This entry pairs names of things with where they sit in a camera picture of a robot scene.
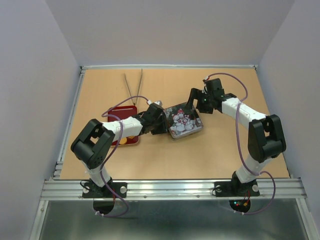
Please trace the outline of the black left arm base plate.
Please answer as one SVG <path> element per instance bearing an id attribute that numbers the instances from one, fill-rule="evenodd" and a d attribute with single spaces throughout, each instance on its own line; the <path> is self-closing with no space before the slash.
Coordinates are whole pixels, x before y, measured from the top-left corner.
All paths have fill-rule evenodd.
<path id="1" fill-rule="evenodd" d="M 85 199 L 97 198 L 113 198 L 114 194 L 106 187 L 99 187 L 90 181 L 81 181 L 82 197 Z M 113 182 L 109 185 L 110 188 L 122 198 L 127 197 L 127 183 L 126 182 Z"/>

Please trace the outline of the gold square tin box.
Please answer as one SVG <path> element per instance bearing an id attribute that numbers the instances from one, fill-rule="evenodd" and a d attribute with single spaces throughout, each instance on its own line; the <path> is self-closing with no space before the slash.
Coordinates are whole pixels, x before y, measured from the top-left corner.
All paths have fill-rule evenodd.
<path id="1" fill-rule="evenodd" d="M 171 136 L 171 139 L 173 141 L 178 141 L 178 140 L 181 140 L 181 139 L 184 139 L 184 138 L 187 138 L 191 135 L 194 135 L 196 133 L 199 133 L 203 130 L 202 127 L 200 128 L 193 128 L 193 129 L 190 129 L 190 130 L 185 130 L 185 131 L 177 131 L 177 130 L 174 130 L 174 131 L 170 131 L 170 136 Z"/>

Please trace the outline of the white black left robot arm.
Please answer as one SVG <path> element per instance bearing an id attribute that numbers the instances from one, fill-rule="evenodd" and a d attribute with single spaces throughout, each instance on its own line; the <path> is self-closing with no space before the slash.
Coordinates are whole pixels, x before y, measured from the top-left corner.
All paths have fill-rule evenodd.
<path id="1" fill-rule="evenodd" d="M 120 143 L 125 137 L 136 137 L 151 133 L 165 133 L 165 115 L 161 101 L 149 102 L 148 109 L 141 113 L 112 122 L 91 119 L 71 144 L 71 151 L 82 162 L 95 191 L 100 197 L 111 193 L 112 178 L 104 167 L 112 143 Z"/>

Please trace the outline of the gold tin lid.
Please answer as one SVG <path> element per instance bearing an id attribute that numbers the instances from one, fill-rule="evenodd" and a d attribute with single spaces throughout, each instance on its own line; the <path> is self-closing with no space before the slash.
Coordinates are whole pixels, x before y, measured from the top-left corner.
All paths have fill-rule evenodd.
<path id="1" fill-rule="evenodd" d="M 186 109 L 186 102 L 164 109 L 165 123 L 173 140 L 200 132 L 204 125 L 195 107 Z"/>

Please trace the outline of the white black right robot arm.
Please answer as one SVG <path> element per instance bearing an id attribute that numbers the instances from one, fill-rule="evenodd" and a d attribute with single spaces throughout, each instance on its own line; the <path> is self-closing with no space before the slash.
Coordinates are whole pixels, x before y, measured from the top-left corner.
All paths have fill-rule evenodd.
<path id="1" fill-rule="evenodd" d="M 241 158 L 242 165 L 232 175 L 231 192 L 242 195 L 248 185 L 254 183 L 258 176 L 265 174 L 264 167 L 286 151 L 287 143 L 282 122 L 276 114 L 266 115 L 244 104 L 232 93 L 225 93 L 219 78 L 211 75 L 204 80 L 203 89 L 192 88 L 185 104 L 185 110 L 191 110 L 194 101 L 200 113 L 212 114 L 215 110 L 235 120 L 236 137 L 239 138 L 239 126 L 247 129 L 248 157 Z"/>

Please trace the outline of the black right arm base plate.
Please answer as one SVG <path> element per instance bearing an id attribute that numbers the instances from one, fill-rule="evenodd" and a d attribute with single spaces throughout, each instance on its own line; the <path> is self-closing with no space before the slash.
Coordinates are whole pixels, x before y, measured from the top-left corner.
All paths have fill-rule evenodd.
<path id="1" fill-rule="evenodd" d="M 214 194 L 216 197 L 258 197 L 260 191 L 256 180 L 241 183 L 233 180 L 216 181 L 214 183 Z"/>

